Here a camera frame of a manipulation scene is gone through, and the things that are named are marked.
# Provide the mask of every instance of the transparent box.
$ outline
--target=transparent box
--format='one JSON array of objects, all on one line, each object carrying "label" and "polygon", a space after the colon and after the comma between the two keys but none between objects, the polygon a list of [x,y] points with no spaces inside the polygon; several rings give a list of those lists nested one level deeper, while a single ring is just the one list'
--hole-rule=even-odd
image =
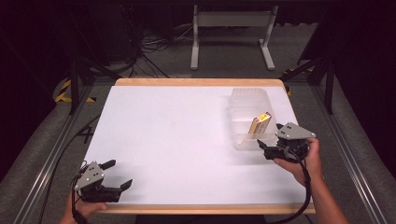
[{"label": "transparent box", "polygon": [[[257,139],[267,146],[276,144],[276,115],[264,89],[233,89],[228,108],[232,124],[233,146],[236,149],[260,149]],[[269,112],[272,116],[265,132],[248,133],[253,119],[265,112]]]}]

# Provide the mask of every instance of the robotic hand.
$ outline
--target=robotic hand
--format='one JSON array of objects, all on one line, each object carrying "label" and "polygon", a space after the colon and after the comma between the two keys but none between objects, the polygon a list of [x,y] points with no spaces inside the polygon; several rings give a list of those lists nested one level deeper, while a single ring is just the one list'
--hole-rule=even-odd
[{"label": "robotic hand", "polygon": [[280,158],[294,163],[302,161],[308,154],[308,144],[305,139],[316,135],[291,122],[286,125],[277,124],[276,127],[278,131],[275,135],[279,139],[276,147],[268,147],[257,139],[260,148],[264,150],[265,158],[267,160]]},{"label": "robotic hand", "polygon": [[[121,194],[132,185],[132,179],[122,184],[119,188],[106,188],[102,185],[105,178],[104,170],[114,166],[116,161],[98,164],[96,161],[85,165],[75,176],[73,190],[80,199],[87,203],[117,203]],[[75,193],[72,193],[72,213],[78,224],[88,223],[87,219],[76,209]]]}]

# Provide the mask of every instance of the wooden table edge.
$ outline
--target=wooden table edge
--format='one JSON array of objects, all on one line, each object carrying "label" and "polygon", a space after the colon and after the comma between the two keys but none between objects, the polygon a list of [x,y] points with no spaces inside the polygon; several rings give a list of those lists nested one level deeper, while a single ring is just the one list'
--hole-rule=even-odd
[{"label": "wooden table edge", "polygon": [[[111,214],[162,214],[162,215],[285,215],[294,214],[301,203],[291,204],[219,204],[219,205],[129,205],[112,203],[103,213]],[[315,214],[312,203],[304,214]]]},{"label": "wooden table edge", "polygon": [[115,86],[261,86],[283,87],[275,78],[119,78]]}]

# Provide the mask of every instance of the wire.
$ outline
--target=wire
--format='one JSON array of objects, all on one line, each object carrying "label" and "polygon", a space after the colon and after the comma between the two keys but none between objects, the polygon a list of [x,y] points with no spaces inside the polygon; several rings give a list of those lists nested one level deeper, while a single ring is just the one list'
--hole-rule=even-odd
[{"label": "wire", "polygon": [[305,215],[305,217],[306,217],[306,219],[308,220],[308,222],[310,224],[314,224],[314,222],[312,221],[312,219],[308,215]]},{"label": "wire", "polygon": [[131,67],[131,73],[129,74],[129,76],[128,77],[132,77],[132,74],[134,73],[134,67],[132,66]]},{"label": "wire", "polygon": [[142,57],[147,59],[152,65],[154,65],[154,67],[157,68],[157,70],[160,71],[165,77],[169,77],[168,75],[165,74],[165,72],[163,72],[163,70],[161,70],[157,65],[155,65],[154,62],[152,62],[148,57],[146,57],[145,54],[142,54]]},{"label": "wire", "polygon": [[77,191],[75,190],[77,181],[78,181],[78,179],[80,178],[80,175],[81,175],[80,172],[79,172],[78,175],[76,175],[74,177],[74,180],[73,180],[73,186],[72,186],[72,189],[73,189],[72,190],[72,214],[73,214],[74,220],[78,224],[88,224],[87,219],[76,209],[76,204],[77,204],[78,200],[81,198],[81,197],[78,197],[78,199],[76,200],[76,192]]},{"label": "wire", "polygon": [[91,123],[93,123],[95,120],[97,120],[100,116],[101,116],[101,114],[97,115],[95,118],[93,118],[92,120],[90,120],[90,122],[88,122],[82,129],[80,129],[75,135],[73,135],[73,137],[67,142],[67,144],[66,144],[66,145],[64,146],[64,148],[62,149],[61,155],[59,156],[58,160],[56,161],[55,166],[54,166],[54,168],[53,168],[53,171],[52,171],[52,173],[50,174],[50,177],[49,177],[49,183],[48,183],[48,186],[47,186],[46,196],[45,196],[45,198],[44,198],[44,202],[43,202],[43,205],[42,205],[42,207],[41,207],[40,217],[39,217],[39,219],[38,219],[38,223],[39,223],[39,224],[40,224],[40,223],[42,222],[42,220],[43,220],[44,211],[45,211],[45,209],[46,209],[47,201],[48,201],[48,198],[49,198],[49,196],[50,196],[50,188],[51,188],[51,186],[52,186],[52,180],[53,180],[53,177],[55,176],[56,169],[58,168],[59,162],[60,162],[62,156],[64,155],[64,152],[65,152],[66,149],[70,146],[70,144],[73,142],[73,140],[78,136],[78,134],[81,133],[81,132],[83,132],[83,130],[87,129],[87,127],[88,127]]},{"label": "wire", "polygon": [[[187,29],[183,34],[174,37],[173,38],[173,42],[172,43],[168,43],[168,40],[164,39],[164,38],[156,38],[154,40],[151,40],[150,35],[145,35],[143,37],[143,43],[141,43],[141,48],[142,49],[146,49],[144,52],[145,53],[152,53],[155,51],[164,51],[166,49],[168,49],[169,47],[182,42],[183,40],[192,40],[191,38],[185,37],[184,35],[186,35],[190,30],[192,29],[192,26],[189,27],[189,29]],[[155,48],[148,48],[147,46],[149,45],[156,45]]]},{"label": "wire", "polygon": [[136,66],[137,66],[137,68],[138,68],[140,71],[142,71],[144,74],[148,75],[149,77],[155,77],[154,75],[151,75],[151,74],[145,72],[145,70],[143,70],[143,69],[139,66],[139,64],[136,64]]},{"label": "wire", "polygon": [[280,224],[280,223],[286,223],[286,222],[290,222],[292,220],[294,220],[295,218],[297,218],[300,214],[303,213],[303,211],[306,209],[306,207],[309,205],[309,201],[311,200],[311,176],[309,176],[308,170],[306,169],[306,166],[303,165],[303,162],[301,161],[300,157],[297,156],[297,154],[291,150],[288,149],[288,152],[290,154],[293,154],[293,156],[297,159],[297,162],[301,165],[301,167],[303,168],[303,173],[304,173],[304,177],[305,177],[305,202],[304,204],[300,207],[300,209],[293,215],[291,215],[290,217],[287,217],[285,219],[276,221],[276,222],[270,222],[267,224]]},{"label": "wire", "polygon": [[152,68],[149,63],[148,60],[146,58],[142,58],[143,61],[145,61],[145,63],[148,65],[149,68],[151,68],[151,71],[154,73],[155,77],[158,77],[157,73],[155,72],[154,68]]}]

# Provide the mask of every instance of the gray carpet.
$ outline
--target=gray carpet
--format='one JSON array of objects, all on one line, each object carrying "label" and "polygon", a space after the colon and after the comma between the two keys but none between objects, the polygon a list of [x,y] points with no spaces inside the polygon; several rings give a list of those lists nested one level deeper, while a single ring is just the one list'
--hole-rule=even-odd
[{"label": "gray carpet", "polygon": [[[265,67],[261,50],[252,35],[258,31],[247,29],[236,35],[225,30],[210,29],[203,32],[199,68],[190,70],[191,41],[184,40],[164,51],[146,53],[171,77],[280,77],[282,72],[296,66],[296,62],[304,49],[315,25],[277,26],[270,39],[269,49],[276,66],[275,71]],[[155,76],[142,60],[137,62],[141,69],[134,67],[133,77]],[[131,70],[122,75],[128,77]],[[315,132],[321,140],[321,157],[327,183],[346,216],[351,223],[372,223],[369,213],[356,189],[353,178],[344,163],[339,145],[322,113],[313,91],[306,83],[288,82],[291,86],[291,104],[299,123],[308,130]],[[108,95],[110,86],[105,82],[96,83],[90,93],[96,97],[95,103],[85,103],[78,120],[71,130],[71,135],[78,132],[87,122],[100,114]],[[367,183],[376,198],[381,211],[388,223],[396,223],[393,207],[396,181],[386,170],[375,153],[364,130],[359,125],[341,88],[334,87],[333,111],[355,160],[366,177]],[[68,118],[69,103],[58,103],[56,108],[37,128],[21,155],[0,184],[0,223],[12,223],[20,211],[30,188],[35,182],[42,165],[50,154],[59,133]],[[84,144],[84,136],[76,137],[66,149],[53,179],[50,195],[42,223],[56,223],[64,211],[64,204],[69,188],[67,187],[80,167],[88,144]],[[44,201],[41,195],[28,223],[37,223]],[[278,220],[284,216],[266,216],[267,221]],[[134,223],[134,215],[95,214],[92,223]],[[304,216],[291,223],[309,223]]]}]

